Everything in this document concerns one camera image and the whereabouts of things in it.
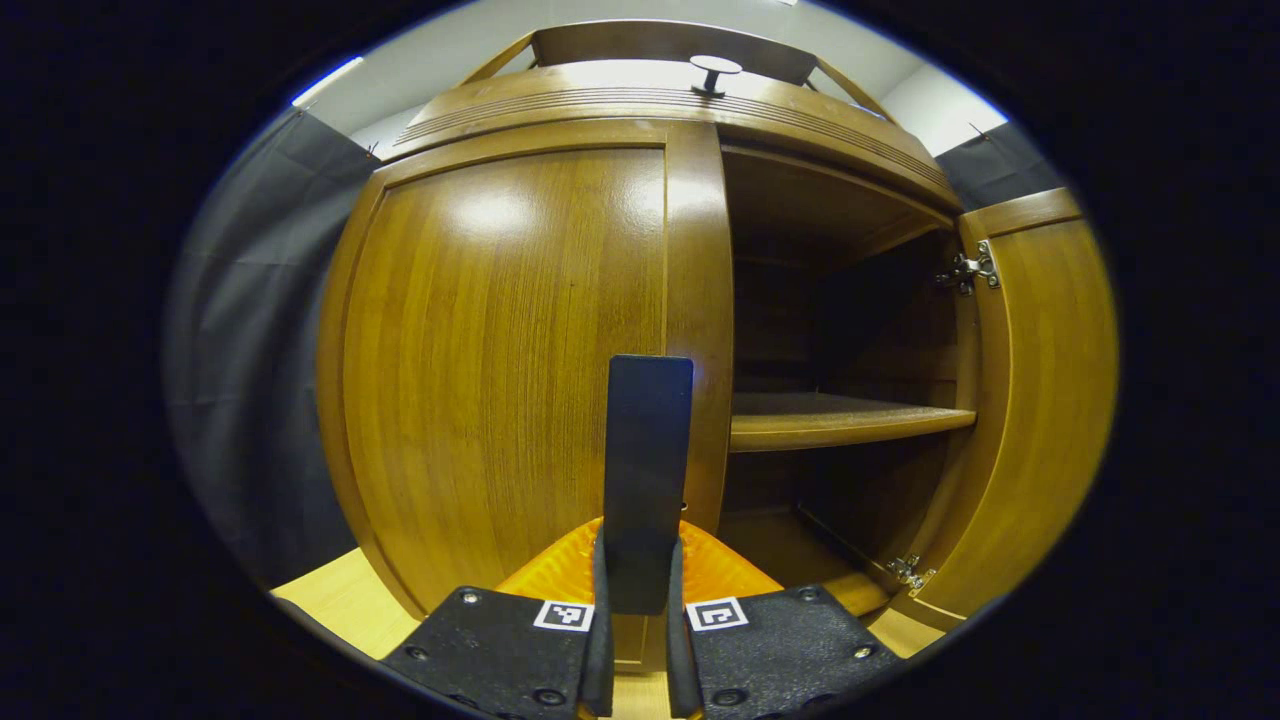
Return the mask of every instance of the closed cabinet door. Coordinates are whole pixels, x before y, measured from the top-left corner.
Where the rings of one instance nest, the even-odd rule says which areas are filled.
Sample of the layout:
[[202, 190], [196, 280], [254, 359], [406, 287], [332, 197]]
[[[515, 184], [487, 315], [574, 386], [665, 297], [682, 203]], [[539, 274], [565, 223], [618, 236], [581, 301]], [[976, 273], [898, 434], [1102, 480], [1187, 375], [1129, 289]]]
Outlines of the closed cabinet door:
[[[603, 512], [617, 354], [694, 360], [685, 519], [714, 532], [731, 283], [713, 126], [535, 126], [375, 173], [330, 270], [317, 397], [339, 502], [401, 603], [494, 587]], [[649, 625], [621, 623], [621, 664], [654, 667]]]
[[1106, 265], [1068, 191], [963, 215], [960, 234], [998, 278], [975, 277], [965, 299], [980, 324], [978, 419], [937, 493], [946, 519], [916, 570], [928, 582], [893, 602], [943, 629], [1014, 589], [1066, 530], [1106, 448], [1119, 383]]

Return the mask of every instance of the wooden panel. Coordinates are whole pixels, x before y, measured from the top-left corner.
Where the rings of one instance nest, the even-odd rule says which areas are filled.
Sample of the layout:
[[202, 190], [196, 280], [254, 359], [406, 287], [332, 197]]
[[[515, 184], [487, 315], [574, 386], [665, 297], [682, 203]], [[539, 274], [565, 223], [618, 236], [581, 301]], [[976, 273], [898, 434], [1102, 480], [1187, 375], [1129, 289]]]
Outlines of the wooden panel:
[[911, 657], [942, 637], [942, 630], [886, 607], [867, 629], [899, 657]]
[[810, 452], [735, 452], [724, 469], [724, 512], [787, 509], [813, 474]]
[[463, 137], [536, 123], [668, 118], [716, 123], [722, 138], [759, 143], [854, 174], [943, 214], [961, 210], [918, 138], [847, 102], [755, 74], [723, 78], [727, 95], [689, 90], [687, 63], [595, 60], [472, 82], [431, 99], [392, 147], [393, 159]]
[[420, 618], [396, 600], [358, 547], [271, 591], [347, 641], [381, 660], [417, 629]]
[[684, 519], [714, 534], [733, 392], [733, 269], [724, 172], [716, 128], [668, 132], [666, 348], [692, 357], [694, 402]]
[[[1117, 387], [1115, 306], [1097, 245], [1065, 191], [965, 215], [966, 250], [991, 240], [1001, 288], [979, 287], [983, 387], [1007, 397], [974, 429], [950, 516], [924, 556], [938, 574], [915, 602], [968, 616], [1012, 589], [1083, 501]], [[982, 407], [989, 405], [979, 400]], [[998, 433], [998, 455], [991, 436]]]
[[671, 717], [666, 673], [623, 673], [613, 676], [613, 720]]
[[504, 68], [507, 65], [507, 63], [515, 60], [516, 55], [520, 55], [521, 53], [524, 53], [525, 47], [529, 47], [529, 44], [532, 40], [534, 40], [534, 33], [530, 32], [530, 33], [525, 35], [524, 37], [521, 37], [520, 40], [512, 42], [511, 45], [508, 45], [507, 47], [504, 47], [502, 50], [502, 53], [498, 53], [488, 63], [485, 63], [485, 64], [480, 65], [479, 68], [476, 68], [471, 74], [468, 74], [466, 78], [463, 78], [462, 82], [460, 82], [454, 87], [461, 87], [461, 86], [463, 86], [463, 85], [466, 85], [468, 82], [475, 82], [477, 79], [485, 79], [485, 78], [493, 77], [494, 73], [497, 73], [498, 70], [500, 70], [502, 68]]
[[952, 222], [847, 173], [764, 150], [724, 145], [733, 254], [829, 272]]
[[370, 519], [422, 607], [599, 515], [608, 359], [663, 354], [663, 187], [662, 150], [608, 149], [387, 192], [351, 290], [344, 411]]
[[800, 85], [818, 59], [765, 37], [699, 23], [672, 20], [599, 20], [534, 33], [539, 65], [582, 60], [648, 59], [685, 63], [694, 55], [728, 58], [755, 73]]
[[826, 395], [733, 395], [730, 452], [796, 450], [879, 442], [972, 425], [969, 410], [922, 407]]
[[883, 568], [924, 520], [947, 446], [934, 434], [814, 452], [800, 510]]
[[719, 539], [783, 587], [822, 583], [854, 615], [888, 602], [878, 584], [819, 542], [790, 510], [726, 512]]
[[667, 666], [664, 616], [613, 616], [613, 662], [618, 673], [653, 673]]
[[829, 77], [832, 82], [840, 86], [840, 90], [847, 92], [849, 96], [852, 97], [859, 105], [867, 108], [868, 110], [872, 110], [873, 113], [879, 113], [881, 115], [884, 117], [886, 120], [897, 124], [897, 120], [895, 120], [893, 117], [888, 114], [888, 110], [882, 108], [881, 104], [877, 102], [874, 97], [867, 95], [867, 92], [861, 87], [858, 87], [858, 83], [845, 77], [845, 73], [831, 67], [831, 63], [823, 60], [822, 58], [818, 58], [818, 69], [822, 70], [822, 74]]
[[[961, 316], [955, 290], [932, 282], [956, 249], [950, 233], [932, 233], [828, 275], [818, 302], [818, 387], [957, 409], [947, 413], [970, 425], [977, 328], [972, 314]], [[867, 573], [887, 580], [877, 568], [904, 556], [927, 521], [937, 525], [933, 498], [968, 434], [959, 428], [815, 452], [800, 507], [860, 555]]]
[[686, 519], [714, 530], [732, 366], [717, 152], [709, 126], [562, 123], [375, 173], [330, 273], [317, 397], [343, 510], [411, 615], [599, 515], [618, 352], [694, 359]]
[[814, 388], [814, 284], [810, 273], [733, 263], [733, 388]]

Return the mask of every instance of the knob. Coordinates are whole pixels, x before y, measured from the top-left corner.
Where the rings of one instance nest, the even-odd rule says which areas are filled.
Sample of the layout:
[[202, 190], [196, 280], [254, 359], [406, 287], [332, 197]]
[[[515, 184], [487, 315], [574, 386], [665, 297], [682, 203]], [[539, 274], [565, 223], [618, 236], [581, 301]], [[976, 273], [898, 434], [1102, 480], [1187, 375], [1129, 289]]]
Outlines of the knob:
[[695, 68], [707, 70], [707, 79], [703, 81], [703, 85], [692, 86], [692, 91], [712, 97], [722, 97], [724, 95], [723, 90], [716, 90], [716, 81], [719, 79], [721, 73], [736, 76], [742, 72], [742, 65], [739, 65], [733, 60], [717, 58], [716, 55], [694, 55], [689, 59], [689, 63]]

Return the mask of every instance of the orange gripper base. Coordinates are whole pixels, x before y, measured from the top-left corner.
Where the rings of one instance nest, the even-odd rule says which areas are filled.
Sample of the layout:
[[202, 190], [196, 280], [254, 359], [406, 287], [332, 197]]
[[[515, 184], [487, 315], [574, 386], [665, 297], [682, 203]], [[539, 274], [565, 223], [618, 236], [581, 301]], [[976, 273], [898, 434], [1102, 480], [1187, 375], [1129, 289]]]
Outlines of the orange gripper base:
[[[591, 553], [602, 521], [603, 518], [596, 518], [572, 529], [494, 589], [536, 600], [595, 602]], [[710, 533], [684, 520], [680, 521], [680, 539], [685, 546], [686, 605], [782, 589], [773, 578]]]

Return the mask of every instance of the wooden shelf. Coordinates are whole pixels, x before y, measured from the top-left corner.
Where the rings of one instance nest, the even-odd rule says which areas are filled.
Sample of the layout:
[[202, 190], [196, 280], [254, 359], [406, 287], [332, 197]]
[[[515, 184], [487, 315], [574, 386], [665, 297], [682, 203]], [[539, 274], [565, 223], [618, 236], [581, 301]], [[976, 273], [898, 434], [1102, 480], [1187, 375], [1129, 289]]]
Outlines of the wooden shelf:
[[790, 509], [726, 512], [719, 539], [781, 585], [822, 583], [854, 615], [888, 603], [888, 594], [827, 547]]
[[860, 400], [820, 392], [733, 393], [730, 452], [858, 445], [972, 425], [970, 410]]

